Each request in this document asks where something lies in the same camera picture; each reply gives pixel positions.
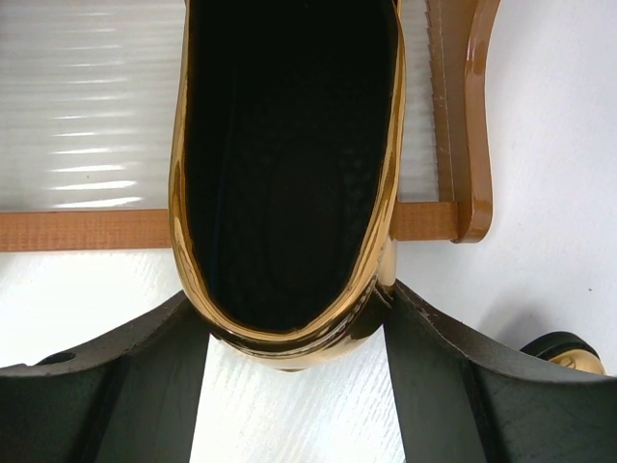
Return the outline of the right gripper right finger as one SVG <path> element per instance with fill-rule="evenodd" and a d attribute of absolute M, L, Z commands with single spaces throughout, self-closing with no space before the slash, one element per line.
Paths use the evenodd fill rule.
<path fill-rule="evenodd" d="M 407 461 L 615 461 L 615 378 L 511 349 L 402 283 L 384 331 Z"/>

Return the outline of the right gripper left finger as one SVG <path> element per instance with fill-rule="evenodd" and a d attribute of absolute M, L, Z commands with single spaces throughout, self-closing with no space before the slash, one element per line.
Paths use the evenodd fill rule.
<path fill-rule="evenodd" d="M 208 341 L 179 292 L 33 366 L 2 368 L 2 461 L 189 461 Z"/>

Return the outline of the gold loafer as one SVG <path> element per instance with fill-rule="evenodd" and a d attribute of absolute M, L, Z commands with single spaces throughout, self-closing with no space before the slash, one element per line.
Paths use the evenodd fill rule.
<path fill-rule="evenodd" d="M 189 1 L 169 174 L 184 292 L 283 371 L 383 323 L 405 106 L 396 1 Z"/>
<path fill-rule="evenodd" d="M 547 333 L 525 345 L 521 352 L 565 368 L 606 375 L 598 352 L 570 332 Z"/>

